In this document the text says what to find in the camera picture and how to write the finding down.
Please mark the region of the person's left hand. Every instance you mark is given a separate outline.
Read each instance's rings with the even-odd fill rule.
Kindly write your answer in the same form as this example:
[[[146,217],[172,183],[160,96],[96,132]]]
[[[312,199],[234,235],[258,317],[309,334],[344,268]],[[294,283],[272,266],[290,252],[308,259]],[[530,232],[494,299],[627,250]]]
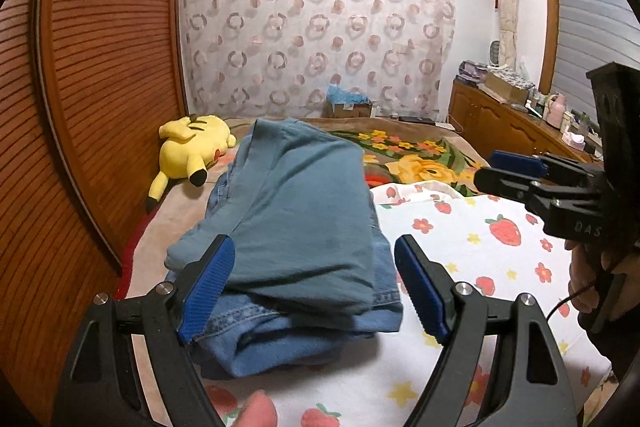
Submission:
[[[244,404],[233,427],[277,427],[278,413],[265,392],[254,392]]]

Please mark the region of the person's right hand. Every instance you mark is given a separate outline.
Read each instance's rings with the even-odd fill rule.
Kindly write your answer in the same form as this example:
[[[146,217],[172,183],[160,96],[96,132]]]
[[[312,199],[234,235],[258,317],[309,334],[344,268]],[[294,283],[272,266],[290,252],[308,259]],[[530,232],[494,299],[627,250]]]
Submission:
[[[566,241],[564,247],[572,253],[568,291],[571,294],[576,294],[596,279],[598,270],[588,259],[584,245],[577,242]],[[617,297],[611,313],[608,314],[610,320],[617,320],[639,304],[639,256],[636,254],[628,255],[616,265],[612,273],[617,275],[624,274],[626,277],[620,290],[620,295]],[[572,305],[579,312],[591,313],[597,309],[599,301],[600,297],[598,292],[591,287],[579,296],[574,297],[572,299]]]

